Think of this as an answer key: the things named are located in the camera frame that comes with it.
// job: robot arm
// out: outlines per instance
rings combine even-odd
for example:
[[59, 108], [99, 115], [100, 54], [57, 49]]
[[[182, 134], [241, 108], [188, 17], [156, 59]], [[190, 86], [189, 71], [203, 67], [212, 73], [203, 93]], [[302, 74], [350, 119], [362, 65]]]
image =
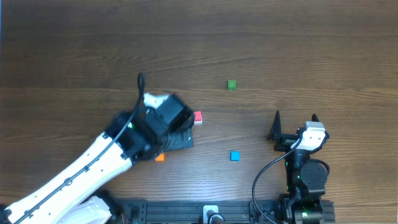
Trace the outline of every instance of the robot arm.
[[[111, 214], [100, 198], [92, 197], [81, 205], [95, 190], [139, 161], [193, 147], [193, 111], [176, 95], [144, 95], [142, 76], [138, 79], [140, 97], [133, 111], [118, 114], [74, 163], [0, 215], [7, 216], [11, 223], [73, 223], [77, 217], [79, 223], [104, 223]], [[142, 100], [145, 107], [140, 108]], [[85, 215], [81, 220], [77, 214], [87, 207], [95, 215]]]

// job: wooden table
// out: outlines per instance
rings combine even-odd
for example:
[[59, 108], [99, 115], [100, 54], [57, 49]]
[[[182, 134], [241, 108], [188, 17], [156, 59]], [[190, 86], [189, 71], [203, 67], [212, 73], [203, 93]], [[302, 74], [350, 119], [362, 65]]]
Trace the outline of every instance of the wooden table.
[[[396, 0], [3, 0], [0, 202], [74, 161], [132, 108], [145, 71], [146, 91], [178, 93], [203, 125], [193, 149], [106, 184], [115, 196], [250, 200], [282, 155], [265, 139], [276, 110], [285, 133], [316, 113], [331, 139], [314, 157], [331, 167], [324, 199], [337, 220], [396, 222], [397, 11]], [[285, 181], [277, 164], [258, 197]]]

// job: wooden surface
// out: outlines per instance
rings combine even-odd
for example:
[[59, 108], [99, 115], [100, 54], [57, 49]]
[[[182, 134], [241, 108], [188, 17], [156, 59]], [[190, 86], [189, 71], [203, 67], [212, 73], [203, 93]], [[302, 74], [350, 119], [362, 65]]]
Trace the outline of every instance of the wooden surface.
[[[38, 189], [132, 108], [142, 70], [147, 91], [178, 93], [203, 125], [193, 149], [106, 184], [115, 196], [250, 200], [281, 155], [264, 137], [275, 111], [285, 133], [316, 113], [337, 220], [396, 222], [397, 11], [396, 0], [3, 0], [0, 202]], [[285, 181], [275, 165], [258, 197]]]

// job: brown tabletop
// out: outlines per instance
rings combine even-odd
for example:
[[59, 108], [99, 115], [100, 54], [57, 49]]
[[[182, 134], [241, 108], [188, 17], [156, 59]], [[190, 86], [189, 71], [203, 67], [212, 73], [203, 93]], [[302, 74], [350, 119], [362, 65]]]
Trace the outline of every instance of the brown tabletop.
[[[195, 147], [141, 162], [104, 188], [148, 200], [250, 200], [282, 155], [276, 110], [295, 133], [316, 113], [331, 139], [324, 199], [341, 222], [397, 221], [398, 2], [3, 0], [0, 202], [66, 168], [146, 91], [202, 111]], [[236, 80], [237, 90], [226, 89]], [[239, 162], [229, 161], [240, 151]], [[283, 163], [257, 184], [285, 192]]]

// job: colored block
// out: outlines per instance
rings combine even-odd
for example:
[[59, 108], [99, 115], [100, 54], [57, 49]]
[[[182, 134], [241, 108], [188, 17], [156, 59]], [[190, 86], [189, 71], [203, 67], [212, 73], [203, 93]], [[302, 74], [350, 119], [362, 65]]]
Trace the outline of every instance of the colored block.
[[240, 152], [231, 152], [231, 161], [239, 161], [241, 159], [241, 153]]
[[236, 90], [236, 80], [228, 80], [228, 89]]
[[201, 112], [200, 111], [195, 111], [193, 112], [193, 114], [195, 115], [195, 124], [202, 124], [202, 119], [201, 119]]
[[155, 159], [156, 162], [164, 162], [164, 153], [160, 153], [158, 157]]

